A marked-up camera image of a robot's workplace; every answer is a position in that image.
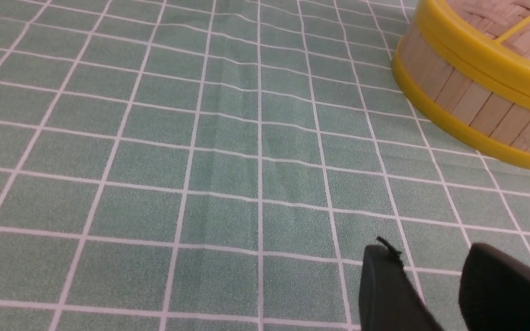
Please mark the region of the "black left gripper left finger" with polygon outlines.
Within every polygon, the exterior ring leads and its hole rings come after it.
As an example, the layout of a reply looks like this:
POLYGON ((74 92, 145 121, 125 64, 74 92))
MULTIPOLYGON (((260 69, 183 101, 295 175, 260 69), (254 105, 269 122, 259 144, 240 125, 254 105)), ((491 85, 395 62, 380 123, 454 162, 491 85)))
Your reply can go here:
POLYGON ((363 331, 441 331, 408 279, 402 252, 377 237, 364 249, 359 290, 363 331))

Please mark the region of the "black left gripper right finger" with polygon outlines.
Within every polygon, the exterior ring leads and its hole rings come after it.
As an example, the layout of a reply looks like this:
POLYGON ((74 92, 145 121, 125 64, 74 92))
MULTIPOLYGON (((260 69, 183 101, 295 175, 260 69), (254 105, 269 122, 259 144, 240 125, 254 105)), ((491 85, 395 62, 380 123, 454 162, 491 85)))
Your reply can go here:
POLYGON ((530 266, 474 243, 463 265, 458 303, 469 331, 530 331, 530 266))

